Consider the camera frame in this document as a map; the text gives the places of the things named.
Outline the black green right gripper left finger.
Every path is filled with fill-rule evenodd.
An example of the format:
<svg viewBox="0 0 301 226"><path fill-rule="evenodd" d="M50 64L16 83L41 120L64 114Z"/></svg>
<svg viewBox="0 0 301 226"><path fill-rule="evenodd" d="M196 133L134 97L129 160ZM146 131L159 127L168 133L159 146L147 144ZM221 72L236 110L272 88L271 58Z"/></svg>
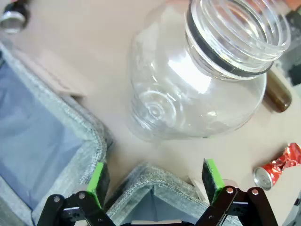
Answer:
<svg viewBox="0 0 301 226"><path fill-rule="evenodd" d="M88 226L116 226L103 209L109 182L107 164L99 162L85 190L47 198L37 226L75 226L83 220Z"/></svg>

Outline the crushed red soda can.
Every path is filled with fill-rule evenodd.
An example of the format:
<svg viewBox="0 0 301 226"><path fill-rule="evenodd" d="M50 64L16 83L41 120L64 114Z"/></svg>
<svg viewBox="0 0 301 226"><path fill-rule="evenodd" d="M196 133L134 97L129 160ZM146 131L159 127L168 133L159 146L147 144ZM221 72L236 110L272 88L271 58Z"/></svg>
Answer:
<svg viewBox="0 0 301 226"><path fill-rule="evenodd" d="M301 148L297 143L290 143L277 159L253 170L254 182L258 187L268 191L276 184L285 169L299 165L301 165Z"/></svg>

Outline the brown glass bottle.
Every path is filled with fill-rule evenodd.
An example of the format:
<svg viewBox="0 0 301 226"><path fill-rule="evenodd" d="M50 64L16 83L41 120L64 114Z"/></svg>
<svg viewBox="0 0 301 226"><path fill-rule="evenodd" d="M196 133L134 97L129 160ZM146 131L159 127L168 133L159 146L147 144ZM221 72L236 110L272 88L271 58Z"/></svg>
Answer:
<svg viewBox="0 0 301 226"><path fill-rule="evenodd" d="M277 113L286 111L292 103L290 83L285 72L276 64L267 72L267 84L264 101L269 108Z"/></svg>

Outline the grey fabric basket labelled Can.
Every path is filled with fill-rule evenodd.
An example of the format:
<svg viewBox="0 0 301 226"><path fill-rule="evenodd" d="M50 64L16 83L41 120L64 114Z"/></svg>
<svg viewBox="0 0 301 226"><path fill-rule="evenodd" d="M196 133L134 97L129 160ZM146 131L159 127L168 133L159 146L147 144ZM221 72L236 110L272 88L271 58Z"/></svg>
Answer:
<svg viewBox="0 0 301 226"><path fill-rule="evenodd" d="M194 224L207 207L195 187L148 163L135 167L105 204L116 226L134 221Z"/></svg>

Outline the clear plastic wide-mouth jar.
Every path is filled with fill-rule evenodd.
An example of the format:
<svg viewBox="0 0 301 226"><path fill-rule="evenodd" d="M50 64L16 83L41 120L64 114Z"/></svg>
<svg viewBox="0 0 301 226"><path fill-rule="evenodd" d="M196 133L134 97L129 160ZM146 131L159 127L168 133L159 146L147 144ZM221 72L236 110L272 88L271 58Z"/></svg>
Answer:
<svg viewBox="0 0 301 226"><path fill-rule="evenodd" d="M145 140L236 130L291 43L284 0L167 0L128 51L133 132Z"/></svg>

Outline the grey fabric basket labelled Plastic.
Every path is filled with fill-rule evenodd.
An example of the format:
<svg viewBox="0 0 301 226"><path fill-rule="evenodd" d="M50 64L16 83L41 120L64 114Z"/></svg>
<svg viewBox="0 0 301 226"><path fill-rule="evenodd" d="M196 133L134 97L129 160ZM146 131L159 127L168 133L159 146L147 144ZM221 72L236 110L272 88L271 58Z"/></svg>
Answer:
<svg viewBox="0 0 301 226"><path fill-rule="evenodd" d="M47 198L87 185L113 140L0 43L0 226L36 226Z"/></svg>

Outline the black can with silver top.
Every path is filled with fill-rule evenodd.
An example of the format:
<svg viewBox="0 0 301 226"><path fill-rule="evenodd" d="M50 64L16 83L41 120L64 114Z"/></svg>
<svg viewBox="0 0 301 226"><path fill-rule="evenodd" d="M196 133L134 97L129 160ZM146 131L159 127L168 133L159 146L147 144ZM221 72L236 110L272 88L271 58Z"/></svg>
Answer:
<svg viewBox="0 0 301 226"><path fill-rule="evenodd" d="M0 16L0 28L8 34L19 33L24 29L30 17L31 0L11 0Z"/></svg>

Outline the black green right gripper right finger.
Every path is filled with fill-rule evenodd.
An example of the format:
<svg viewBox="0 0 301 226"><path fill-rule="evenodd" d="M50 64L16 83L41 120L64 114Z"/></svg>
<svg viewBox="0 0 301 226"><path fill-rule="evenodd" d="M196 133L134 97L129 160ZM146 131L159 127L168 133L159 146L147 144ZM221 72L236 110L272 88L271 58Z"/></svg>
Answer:
<svg viewBox="0 0 301 226"><path fill-rule="evenodd" d="M264 190L226 186L213 159L204 159L202 181L210 205L195 226L222 226L228 216L238 217L242 226L278 226Z"/></svg>

